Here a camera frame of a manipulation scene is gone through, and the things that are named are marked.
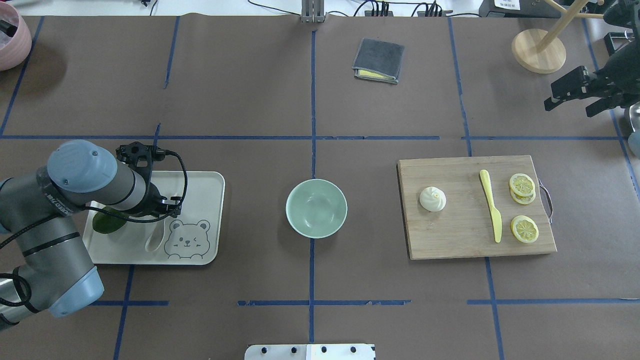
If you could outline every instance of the metal bracket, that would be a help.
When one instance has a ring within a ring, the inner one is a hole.
[[[324,22],[324,0],[302,0],[302,22]]]
[[[373,344],[251,345],[244,360],[376,360]]]

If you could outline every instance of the white plate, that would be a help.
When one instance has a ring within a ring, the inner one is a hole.
[[[210,263],[218,254],[225,178],[217,172],[206,171],[187,171],[187,176],[187,195],[177,218],[168,217],[150,224],[128,222],[111,234],[100,234],[92,226],[96,212],[89,211],[83,241],[93,262],[144,265]],[[184,176],[181,171],[154,171],[151,181],[162,196],[182,195]],[[104,207],[95,201],[91,205]]]

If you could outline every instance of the blue tape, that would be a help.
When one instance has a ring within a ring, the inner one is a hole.
[[[91,303],[90,306],[125,306],[125,302],[120,300],[97,300]],[[163,300],[129,301],[126,306],[169,306],[169,302]]]
[[[133,283],[133,272],[135,265],[129,266],[129,276],[127,278],[127,287],[124,291],[124,301],[122,306],[122,314],[120,315],[120,325],[118,326],[118,337],[116,338],[116,347],[113,351],[113,360],[118,360],[120,356],[120,345],[122,344],[122,334],[124,333],[124,323],[127,320],[127,308],[129,307],[129,295],[131,295],[131,284]]]
[[[154,140],[150,135],[3,135],[3,139],[13,140]],[[251,136],[251,135],[159,135],[160,140],[311,140],[311,136]]]
[[[316,306],[316,239],[310,239],[309,245],[309,343],[315,341],[314,315]]]
[[[546,304],[625,304],[640,305],[640,299],[499,299],[496,305],[546,305]],[[491,300],[467,300],[467,305],[491,305]]]
[[[2,121],[2,125],[0,126],[0,136],[4,133],[4,129],[6,128],[6,123],[9,121],[9,114],[11,114],[11,109],[13,108],[13,103],[15,102],[16,96],[18,96],[18,90],[20,89],[20,84],[22,84],[22,78],[24,78],[24,73],[27,70],[27,65],[29,65],[29,60],[31,59],[31,54],[33,54],[33,48],[38,41],[38,36],[40,35],[40,29],[42,29],[42,23],[44,22],[44,16],[40,17],[40,22],[38,23],[38,28],[36,29],[36,33],[33,35],[33,39],[31,40],[31,50],[29,50],[29,54],[27,58],[24,60],[24,65],[22,66],[22,70],[20,71],[20,76],[18,77],[18,82],[15,84],[15,88],[13,89],[13,94],[11,95],[11,100],[9,101],[9,106],[6,108],[6,113],[4,114],[4,120]]]
[[[317,140],[439,140],[439,136],[317,136]]]
[[[238,306],[308,306],[308,300],[249,300],[239,301]]]
[[[493,313],[493,327],[495,328],[495,340],[498,344],[498,356],[500,360],[504,360],[504,350],[502,348],[502,333],[500,331],[500,320],[498,319],[498,306],[495,300],[495,290],[493,288],[493,275],[491,274],[491,261],[484,258],[484,267],[486,269],[486,279],[489,283],[489,296],[491,297],[491,310]]]
[[[587,28],[587,20],[582,18],[582,30],[584,30],[584,38],[587,41],[589,47],[589,54],[591,55],[591,61],[593,62],[593,68],[598,71],[598,61],[596,60],[596,54],[593,52],[593,46],[591,46],[591,36],[589,35],[589,29]]]
[[[311,32],[311,178],[316,178],[316,31]]]
[[[411,300],[316,300],[315,304],[318,306],[403,306],[410,302]]]
[[[451,18],[447,18],[449,23],[449,38],[451,39],[451,52],[453,54],[453,66],[456,69],[456,82],[458,84],[458,98],[460,100],[460,111],[462,112],[463,125],[465,127],[465,137],[467,141],[467,155],[472,156],[473,150],[471,149],[471,138],[469,135],[469,126],[467,122],[467,111],[465,110],[465,103],[462,101],[462,80],[460,79],[460,67],[458,66],[458,54],[456,52],[456,41],[453,34],[453,23]]]
[[[619,136],[470,136],[471,140],[620,140]]]
[[[158,123],[158,125],[156,126],[156,133],[154,134],[154,146],[158,145],[158,136],[160,136],[160,125],[162,123]]]
[[[173,52],[175,50],[175,40],[178,38],[178,27],[180,25],[180,17],[175,17],[175,25],[173,27],[173,40],[171,40],[171,50],[169,52],[169,62],[166,64],[166,78],[164,79],[164,88],[169,85],[169,76],[171,75],[171,65],[173,63]]]
[[[311,31],[311,178],[316,178],[316,31]],[[316,240],[309,239],[309,343],[315,341]]]

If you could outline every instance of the plastic knife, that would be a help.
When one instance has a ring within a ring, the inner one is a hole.
[[[491,190],[491,177],[489,172],[485,169],[480,170],[480,182],[486,195],[486,201],[489,204],[489,212],[491,213],[491,223],[493,226],[493,239],[499,243],[502,239],[502,215],[500,211],[495,208],[493,203],[493,191]]]

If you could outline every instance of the gray cloth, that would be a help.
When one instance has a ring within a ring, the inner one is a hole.
[[[402,45],[364,38],[360,42],[351,68],[355,70],[356,78],[397,84],[402,69],[403,53]],[[370,71],[383,77],[363,74],[360,70]]]

